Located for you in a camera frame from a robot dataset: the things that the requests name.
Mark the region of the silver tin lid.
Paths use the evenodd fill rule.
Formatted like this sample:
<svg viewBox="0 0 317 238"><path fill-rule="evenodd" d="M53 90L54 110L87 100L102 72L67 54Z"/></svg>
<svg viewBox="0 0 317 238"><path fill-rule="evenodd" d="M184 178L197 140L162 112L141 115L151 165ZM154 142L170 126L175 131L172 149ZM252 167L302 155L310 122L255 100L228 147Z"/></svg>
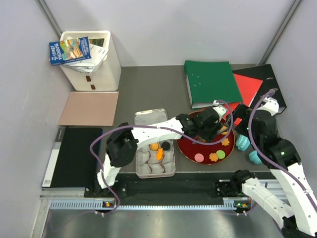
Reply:
<svg viewBox="0 0 317 238"><path fill-rule="evenodd" d="M136 112L134 115L135 125L152 125L168 120L165 109L153 109L147 111Z"/></svg>

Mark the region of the black sandwich cookie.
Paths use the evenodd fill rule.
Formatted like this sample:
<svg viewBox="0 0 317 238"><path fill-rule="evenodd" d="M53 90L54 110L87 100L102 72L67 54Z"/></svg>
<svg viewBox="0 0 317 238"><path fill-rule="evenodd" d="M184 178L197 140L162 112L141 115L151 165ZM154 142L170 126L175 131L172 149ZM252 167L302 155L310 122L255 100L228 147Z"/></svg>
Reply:
<svg viewBox="0 0 317 238"><path fill-rule="evenodd" d="M165 142L163 142L163 143L161 144L161 147L162 147L162 149L163 149L164 151L168 151L168 150L171 149L171 144L170 144L169 142L165 141Z"/></svg>

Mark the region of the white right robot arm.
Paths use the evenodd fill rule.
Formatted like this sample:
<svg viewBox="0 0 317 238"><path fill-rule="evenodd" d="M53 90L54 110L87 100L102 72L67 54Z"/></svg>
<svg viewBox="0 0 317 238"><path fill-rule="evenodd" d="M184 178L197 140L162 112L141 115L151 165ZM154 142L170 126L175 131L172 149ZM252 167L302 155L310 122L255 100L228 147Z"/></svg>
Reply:
<svg viewBox="0 0 317 238"><path fill-rule="evenodd" d="M232 118L241 119L236 132L250 141L256 155L279 182L288 202L279 199L248 170L234 173L231 190L237 196L252 198L271 216L285 238L315 238L317 200L295 146L278 134L275 119L278 110L275 99L265 98L255 109L240 103Z"/></svg>

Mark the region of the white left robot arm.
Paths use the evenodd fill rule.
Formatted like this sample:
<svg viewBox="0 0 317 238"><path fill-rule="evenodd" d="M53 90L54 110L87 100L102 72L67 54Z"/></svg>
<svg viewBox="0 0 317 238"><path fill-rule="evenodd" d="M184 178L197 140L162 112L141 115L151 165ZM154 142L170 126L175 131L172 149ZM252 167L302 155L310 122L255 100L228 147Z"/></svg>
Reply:
<svg viewBox="0 0 317 238"><path fill-rule="evenodd" d="M184 137L195 143L200 143L198 138L201 138L207 145L214 145L213 139L222 127L221 119L226 112L224 106L218 105L208 107L193 117L180 114L152 125L121 124L106 141L105 160L103 168L97 173L95 191L103 197L110 195L120 169L133 161L138 149L151 143Z"/></svg>

